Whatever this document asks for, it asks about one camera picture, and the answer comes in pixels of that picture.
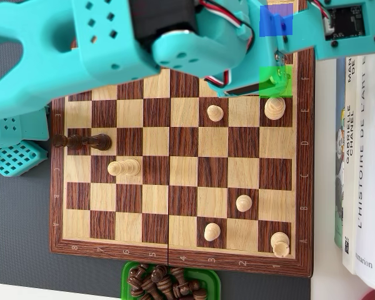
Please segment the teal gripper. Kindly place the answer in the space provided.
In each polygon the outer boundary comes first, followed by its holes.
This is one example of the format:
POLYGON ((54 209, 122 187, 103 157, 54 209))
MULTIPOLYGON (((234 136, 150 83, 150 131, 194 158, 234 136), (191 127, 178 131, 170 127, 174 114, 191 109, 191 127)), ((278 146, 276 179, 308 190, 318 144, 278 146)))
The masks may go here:
POLYGON ((293 95, 293 54, 288 42, 293 35, 293 14, 274 14, 267 1, 248 1, 254 42, 242 63, 228 72, 229 83, 206 78, 220 98, 293 95))

